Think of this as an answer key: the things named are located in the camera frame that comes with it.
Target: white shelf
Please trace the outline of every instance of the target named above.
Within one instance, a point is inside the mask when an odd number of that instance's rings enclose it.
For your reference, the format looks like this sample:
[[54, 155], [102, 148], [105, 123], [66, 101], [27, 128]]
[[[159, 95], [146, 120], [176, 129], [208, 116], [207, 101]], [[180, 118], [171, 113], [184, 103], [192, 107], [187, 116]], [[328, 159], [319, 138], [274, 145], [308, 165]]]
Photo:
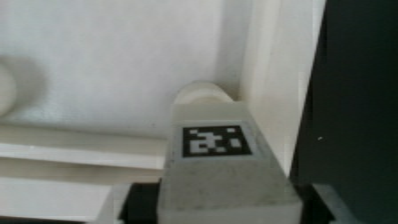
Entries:
[[0, 158], [162, 170], [166, 147], [159, 139], [0, 126]]
[[114, 185], [159, 182], [162, 171], [0, 159], [0, 216], [95, 221]]

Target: rounded top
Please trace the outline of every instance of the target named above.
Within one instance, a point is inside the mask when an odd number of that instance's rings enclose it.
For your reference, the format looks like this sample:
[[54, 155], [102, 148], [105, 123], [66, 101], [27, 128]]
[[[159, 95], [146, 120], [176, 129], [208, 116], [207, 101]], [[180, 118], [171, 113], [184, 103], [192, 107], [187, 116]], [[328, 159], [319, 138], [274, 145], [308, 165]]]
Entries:
[[17, 82], [11, 73], [0, 65], [0, 116], [9, 112], [17, 102]]
[[221, 87], [210, 82], [198, 81], [191, 83], [178, 93], [175, 104], [217, 102], [233, 102], [233, 99]]

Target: white wall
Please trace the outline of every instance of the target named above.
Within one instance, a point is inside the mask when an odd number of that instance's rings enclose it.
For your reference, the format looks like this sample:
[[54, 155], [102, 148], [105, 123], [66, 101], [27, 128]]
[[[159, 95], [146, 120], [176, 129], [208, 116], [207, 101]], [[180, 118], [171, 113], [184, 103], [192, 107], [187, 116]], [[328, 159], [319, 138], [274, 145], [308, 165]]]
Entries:
[[4, 123], [166, 137], [182, 86], [214, 81], [237, 96], [249, 0], [0, 0], [0, 11]]
[[256, 0], [242, 99], [290, 173], [326, 0]]

